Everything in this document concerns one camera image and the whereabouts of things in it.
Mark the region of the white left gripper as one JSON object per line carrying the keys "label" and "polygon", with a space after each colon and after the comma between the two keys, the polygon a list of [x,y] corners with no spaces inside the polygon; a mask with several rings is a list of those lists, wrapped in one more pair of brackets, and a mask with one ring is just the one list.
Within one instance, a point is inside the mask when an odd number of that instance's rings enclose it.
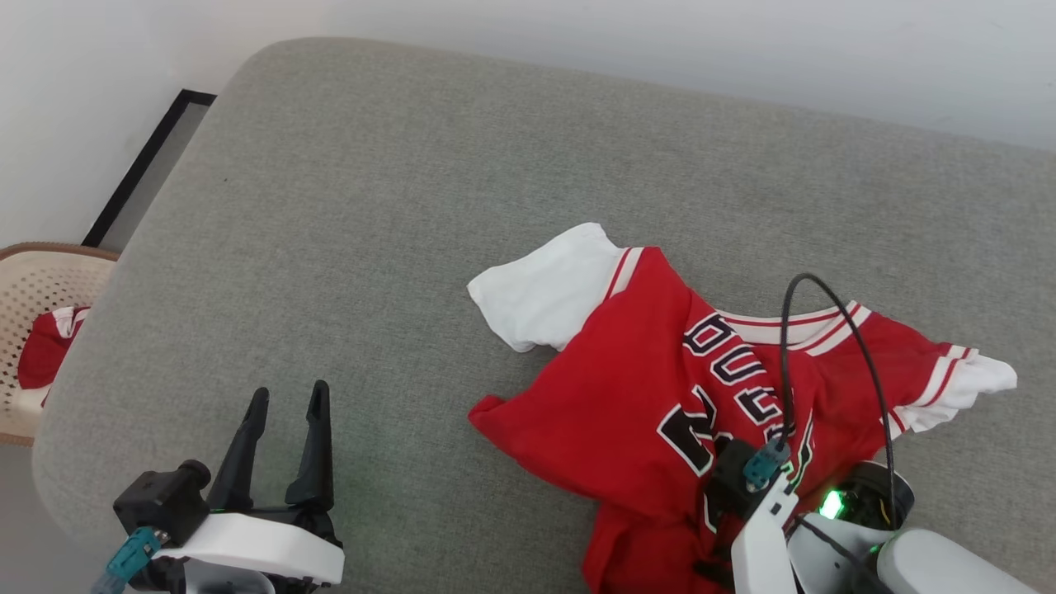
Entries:
{"label": "white left gripper", "polygon": [[313,384],[307,433],[291,507],[253,511],[252,471],[263,437],[268,388],[259,388],[219,467],[206,511],[181,511],[154,530],[168,537],[153,554],[153,589],[167,594],[316,594],[340,584],[346,552],[333,507],[331,389]]}

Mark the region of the red basketball jersey white sleeves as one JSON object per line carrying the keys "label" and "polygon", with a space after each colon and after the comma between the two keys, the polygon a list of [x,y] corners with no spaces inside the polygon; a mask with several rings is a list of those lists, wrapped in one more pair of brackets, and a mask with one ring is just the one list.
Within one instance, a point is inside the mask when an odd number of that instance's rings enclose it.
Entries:
{"label": "red basketball jersey white sleeves", "polygon": [[597,511],[591,594],[733,594],[742,520],[708,519],[717,448],[787,437],[797,511],[823,502],[888,439],[924,432],[1017,386],[1007,361],[934,342],[855,301],[779,318],[713,308],[657,247],[616,247],[599,224],[483,271],[471,299],[517,352],[557,357],[473,425],[524,469]]}

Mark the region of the black framed floor panel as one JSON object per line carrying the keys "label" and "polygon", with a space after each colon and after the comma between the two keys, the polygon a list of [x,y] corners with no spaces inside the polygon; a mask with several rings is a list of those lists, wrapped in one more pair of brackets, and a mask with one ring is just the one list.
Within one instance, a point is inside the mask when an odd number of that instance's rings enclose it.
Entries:
{"label": "black framed floor panel", "polygon": [[180,91],[87,233],[83,247],[127,248],[215,99],[214,94]]}

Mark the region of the beige perforated laundry basket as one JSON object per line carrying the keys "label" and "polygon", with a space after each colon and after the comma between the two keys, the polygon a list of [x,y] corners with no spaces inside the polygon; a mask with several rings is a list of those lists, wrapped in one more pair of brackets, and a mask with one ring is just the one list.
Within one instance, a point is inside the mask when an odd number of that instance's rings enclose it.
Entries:
{"label": "beige perforated laundry basket", "polygon": [[33,446],[53,386],[19,388],[17,367],[31,326],[53,309],[91,311],[118,258],[113,252],[53,242],[0,249],[0,445]]}

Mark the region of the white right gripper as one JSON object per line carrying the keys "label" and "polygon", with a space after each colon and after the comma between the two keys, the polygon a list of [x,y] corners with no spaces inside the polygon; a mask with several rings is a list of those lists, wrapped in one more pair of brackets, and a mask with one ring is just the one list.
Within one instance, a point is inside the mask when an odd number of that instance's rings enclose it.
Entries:
{"label": "white right gripper", "polygon": [[776,476],[731,547],[735,594],[797,594],[785,538],[799,497]]}

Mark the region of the red garment in basket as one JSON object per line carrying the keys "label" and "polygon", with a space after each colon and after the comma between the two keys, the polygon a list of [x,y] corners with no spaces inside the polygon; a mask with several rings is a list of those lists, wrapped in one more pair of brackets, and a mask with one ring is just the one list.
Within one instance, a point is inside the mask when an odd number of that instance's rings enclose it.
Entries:
{"label": "red garment in basket", "polygon": [[89,312],[89,307],[53,309],[33,322],[16,368],[20,389],[43,389],[54,383]]}

